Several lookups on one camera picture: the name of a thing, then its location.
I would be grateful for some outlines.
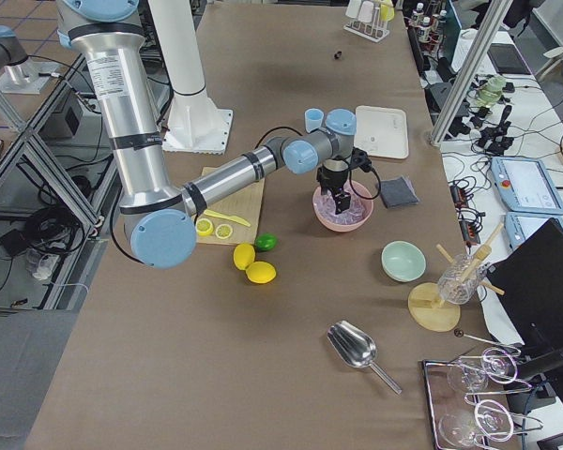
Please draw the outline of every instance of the yellow knife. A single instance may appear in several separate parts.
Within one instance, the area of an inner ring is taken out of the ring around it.
[[[225,220],[239,223],[240,225],[244,225],[245,227],[251,226],[250,222],[248,222],[245,218],[240,216],[227,216],[226,214],[218,213],[217,211],[213,211],[212,209],[206,209],[203,214],[205,216],[209,216],[212,218],[224,218]]]

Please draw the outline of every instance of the cutting board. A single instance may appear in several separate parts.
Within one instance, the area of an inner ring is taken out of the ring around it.
[[[206,175],[215,171],[214,167],[204,167],[202,175]],[[245,218],[250,227],[245,227],[239,223],[230,222],[223,218],[207,217],[202,215],[201,218],[208,218],[213,222],[215,228],[222,223],[231,225],[234,232],[228,239],[219,239],[215,234],[210,236],[197,236],[199,244],[219,244],[224,246],[235,246],[242,242],[254,242],[256,233],[259,228],[259,217],[261,216],[261,201],[263,200],[263,189],[265,188],[265,180],[252,183],[229,197],[210,204],[208,209],[223,213],[227,216],[240,216]]]

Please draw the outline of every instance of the ice scoop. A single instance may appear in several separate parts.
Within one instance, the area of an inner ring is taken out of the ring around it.
[[[371,368],[396,394],[403,391],[401,386],[374,362],[377,348],[373,339],[367,334],[347,321],[340,321],[329,327],[327,338],[348,366]]]

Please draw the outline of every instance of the green bowl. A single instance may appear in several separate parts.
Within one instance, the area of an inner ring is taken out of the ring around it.
[[[382,250],[382,267],[396,281],[413,281],[425,272],[425,256],[409,242],[390,242]]]

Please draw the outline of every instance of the gray robot arm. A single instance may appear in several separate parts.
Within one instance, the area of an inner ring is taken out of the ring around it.
[[[10,79],[18,85],[26,85],[38,78],[38,69],[14,32],[0,25],[0,69],[5,68]]]
[[[173,186],[139,55],[144,32],[137,2],[56,3],[61,42],[87,61],[123,184],[119,209],[126,235],[143,263],[168,268],[185,261],[196,244],[191,216],[283,166],[305,173],[323,163],[324,188],[342,190],[356,132],[347,110],[330,112],[326,125],[305,137],[274,138],[213,173]]]

